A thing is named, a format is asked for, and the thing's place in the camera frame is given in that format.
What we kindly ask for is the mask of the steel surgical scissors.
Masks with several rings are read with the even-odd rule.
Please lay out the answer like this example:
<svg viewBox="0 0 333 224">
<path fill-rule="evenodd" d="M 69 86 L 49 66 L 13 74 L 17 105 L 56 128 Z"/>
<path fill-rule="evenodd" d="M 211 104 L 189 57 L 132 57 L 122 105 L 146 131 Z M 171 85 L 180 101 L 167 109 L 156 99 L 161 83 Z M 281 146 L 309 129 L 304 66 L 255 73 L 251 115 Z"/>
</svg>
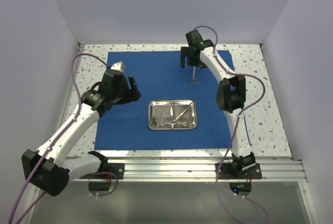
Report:
<svg viewBox="0 0 333 224">
<path fill-rule="evenodd" d="M 196 67 L 193 67 L 191 77 L 188 79 L 190 83 L 197 84 L 199 81 L 196 78 Z"/>
</svg>

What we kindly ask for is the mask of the blue surgical drape cloth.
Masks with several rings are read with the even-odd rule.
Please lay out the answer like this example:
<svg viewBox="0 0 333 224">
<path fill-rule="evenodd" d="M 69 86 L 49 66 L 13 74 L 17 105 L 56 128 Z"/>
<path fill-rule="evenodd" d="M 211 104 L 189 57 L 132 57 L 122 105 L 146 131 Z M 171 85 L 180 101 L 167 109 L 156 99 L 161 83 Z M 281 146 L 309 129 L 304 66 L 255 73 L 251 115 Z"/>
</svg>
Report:
<svg viewBox="0 0 333 224">
<path fill-rule="evenodd" d="M 97 123 L 97 150 L 178 150 L 227 148 L 231 134 L 224 113 L 216 104 L 218 83 L 207 68 L 180 66 L 179 51 L 110 52 L 109 65 L 122 61 L 125 75 L 134 76 L 141 93 L 138 101 L 116 105 Z M 191 130 L 151 130 L 148 106 L 154 100 L 192 100 L 198 124 Z"/>
</svg>

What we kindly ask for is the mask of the steel scalpel handle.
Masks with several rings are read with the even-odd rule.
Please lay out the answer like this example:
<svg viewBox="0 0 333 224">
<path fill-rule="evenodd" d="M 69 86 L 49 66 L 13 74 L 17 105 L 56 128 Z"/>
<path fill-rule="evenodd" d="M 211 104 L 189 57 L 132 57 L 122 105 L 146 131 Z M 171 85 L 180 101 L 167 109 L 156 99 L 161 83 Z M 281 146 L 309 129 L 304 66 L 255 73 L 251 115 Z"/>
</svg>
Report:
<svg viewBox="0 0 333 224">
<path fill-rule="evenodd" d="M 164 107 L 158 107 L 156 109 L 156 116 L 155 116 L 157 128 L 161 126 L 163 116 L 164 116 Z"/>
</svg>

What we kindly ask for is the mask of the stainless steel instrument tray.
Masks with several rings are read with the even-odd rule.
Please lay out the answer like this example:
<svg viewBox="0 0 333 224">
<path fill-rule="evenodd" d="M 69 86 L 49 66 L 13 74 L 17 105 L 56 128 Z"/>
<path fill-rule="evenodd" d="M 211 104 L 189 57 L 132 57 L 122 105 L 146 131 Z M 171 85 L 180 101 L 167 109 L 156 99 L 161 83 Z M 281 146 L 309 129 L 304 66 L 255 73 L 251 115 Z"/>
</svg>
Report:
<svg viewBox="0 0 333 224">
<path fill-rule="evenodd" d="M 164 107 L 168 106 L 170 108 L 170 103 L 174 102 L 174 117 L 170 116 L 170 109 L 169 109 L 169 118 L 166 122 L 166 127 L 163 128 L 160 126 L 157 128 L 156 123 L 156 109 L 158 107 Z M 194 120 L 194 128 L 175 128 L 172 127 L 172 122 L 174 119 L 183 111 L 185 110 L 189 105 L 192 105 L 194 107 L 194 113 L 195 113 L 195 120 Z M 192 100 L 154 100 L 149 103 L 148 106 L 148 127 L 151 130 L 191 130 L 195 129 L 197 127 L 198 120 L 197 120 L 197 111 L 196 111 L 196 104 Z"/>
</svg>

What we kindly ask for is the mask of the steel forceps clamp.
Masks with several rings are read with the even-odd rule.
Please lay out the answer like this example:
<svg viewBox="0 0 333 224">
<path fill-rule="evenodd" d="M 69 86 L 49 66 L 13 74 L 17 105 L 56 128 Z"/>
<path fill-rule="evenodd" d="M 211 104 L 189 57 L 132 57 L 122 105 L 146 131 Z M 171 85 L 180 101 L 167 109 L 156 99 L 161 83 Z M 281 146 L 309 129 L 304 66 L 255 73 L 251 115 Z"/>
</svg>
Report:
<svg viewBox="0 0 333 224">
<path fill-rule="evenodd" d="M 175 128 L 194 128 L 194 120 L 194 107 L 189 105 L 174 119 L 171 126 Z"/>
</svg>

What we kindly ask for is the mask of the steel tweezers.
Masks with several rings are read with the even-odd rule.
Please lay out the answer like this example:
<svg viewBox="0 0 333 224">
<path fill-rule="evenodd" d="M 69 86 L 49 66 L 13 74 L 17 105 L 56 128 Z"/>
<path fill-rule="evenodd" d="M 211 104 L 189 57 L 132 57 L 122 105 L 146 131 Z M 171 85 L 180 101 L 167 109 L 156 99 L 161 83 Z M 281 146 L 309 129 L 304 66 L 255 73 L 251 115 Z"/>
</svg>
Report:
<svg viewBox="0 0 333 224">
<path fill-rule="evenodd" d="M 174 102 L 173 101 L 170 103 L 170 116 L 174 117 Z"/>
</svg>

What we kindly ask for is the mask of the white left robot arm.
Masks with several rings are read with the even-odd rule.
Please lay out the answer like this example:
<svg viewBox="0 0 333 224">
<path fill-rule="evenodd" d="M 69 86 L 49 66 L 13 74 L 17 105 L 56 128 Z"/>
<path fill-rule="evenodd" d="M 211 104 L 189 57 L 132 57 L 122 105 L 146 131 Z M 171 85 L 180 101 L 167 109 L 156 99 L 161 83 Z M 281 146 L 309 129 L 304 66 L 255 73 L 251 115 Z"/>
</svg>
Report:
<svg viewBox="0 0 333 224">
<path fill-rule="evenodd" d="M 72 116 L 36 151 L 26 150 L 22 165 L 26 180 L 51 196 L 59 195 L 67 184 L 86 175 L 98 179 L 111 175 L 108 159 L 90 151 L 78 159 L 69 160 L 69 152 L 83 134 L 115 105 L 140 99 L 133 76 L 125 77 L 125 65 L 116 62 L 97 84 L 98 89 L 86 91 Z"/>
</svg>

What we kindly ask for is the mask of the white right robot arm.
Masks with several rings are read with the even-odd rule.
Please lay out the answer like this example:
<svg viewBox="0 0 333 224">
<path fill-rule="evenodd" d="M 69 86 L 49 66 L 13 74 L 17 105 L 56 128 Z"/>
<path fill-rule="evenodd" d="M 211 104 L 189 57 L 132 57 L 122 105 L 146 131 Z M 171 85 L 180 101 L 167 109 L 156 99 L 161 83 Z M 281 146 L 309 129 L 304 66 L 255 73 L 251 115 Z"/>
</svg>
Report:
<svg viewBox="0 0 333 224">
<path fill-rule="evenodd" d="M 223 111 L 232 136 L 231 171 L 236 178 L 245 178 L 255 167 L 255 157 L 241 113 L 246 102 L 246 79 L 237 75 L 216 51 L 209 39 L 204 40 L 198 30 L 186 33 L 187 47 L 181 48 L 181 67 L 208 68 L 218 82 L 216 103 Z"/>
</svg>

